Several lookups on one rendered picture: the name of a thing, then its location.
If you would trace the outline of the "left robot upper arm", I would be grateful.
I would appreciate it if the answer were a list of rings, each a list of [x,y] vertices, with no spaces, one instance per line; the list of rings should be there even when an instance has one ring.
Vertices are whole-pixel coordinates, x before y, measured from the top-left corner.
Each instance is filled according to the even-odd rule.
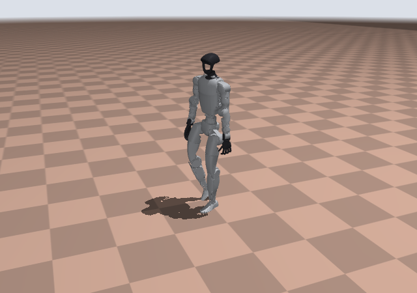
[[[220,98],[221,98],[221,104],[222,104],[222,108],[220,108],[218,110],[218,114],[221,117],[223,116],[223,111],[225,109],[229,110],[229,93],[231,91],[231,87],[228,83],[223,82],[223,81],[219,81],[218,82],[218,92],[220,93]]]

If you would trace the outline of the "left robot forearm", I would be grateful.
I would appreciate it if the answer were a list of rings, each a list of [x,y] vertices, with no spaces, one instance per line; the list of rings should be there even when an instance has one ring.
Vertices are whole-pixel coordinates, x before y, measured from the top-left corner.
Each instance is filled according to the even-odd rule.
[[[229,139],[230,138],[230,127],[229,127],[229,121],[230,121],[230,114],[229,114],[229,110],[225,109],[223,111],[223,118],[221,118],[221,122],[222,122],[222,132],[225,135],[225,139]]]

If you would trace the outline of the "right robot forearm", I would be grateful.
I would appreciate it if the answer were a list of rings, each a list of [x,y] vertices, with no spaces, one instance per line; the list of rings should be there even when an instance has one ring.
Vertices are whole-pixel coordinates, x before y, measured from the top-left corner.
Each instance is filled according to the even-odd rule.
[[[191,124],[192,124],[192,123],[195,122],[197,105],[192,105],[190,102],[189,102],[189,104],[190,104],[190,110],[189,110],[189,115],[188,115],[187,121],[188,121],[188,119],[191,119],[192,120]]]

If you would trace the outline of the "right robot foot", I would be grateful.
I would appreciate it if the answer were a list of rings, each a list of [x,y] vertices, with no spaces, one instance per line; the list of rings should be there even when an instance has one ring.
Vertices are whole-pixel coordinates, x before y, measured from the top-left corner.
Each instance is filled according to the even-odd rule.
[[[203,194],[202,194],[201,200],[204,201],[208,197],[208,195],[209,195],[208,190],[207,191],[204,191],[203,190]]]

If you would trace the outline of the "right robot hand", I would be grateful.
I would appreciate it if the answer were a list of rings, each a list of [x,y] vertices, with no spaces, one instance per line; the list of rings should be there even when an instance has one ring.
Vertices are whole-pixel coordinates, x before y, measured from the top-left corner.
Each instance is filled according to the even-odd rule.
[[[191,130],[191,126],[193,125],[193,123],[191,124],[191,119],[188,119],[188,121],[187,121],[187,126],[186,126],[186,128],[185,128],[185,131],[184,131],[184,138],[185,138],[185,140],[188,140],[188,136],[189,136],[189,133],[190,133],[190,130]]]

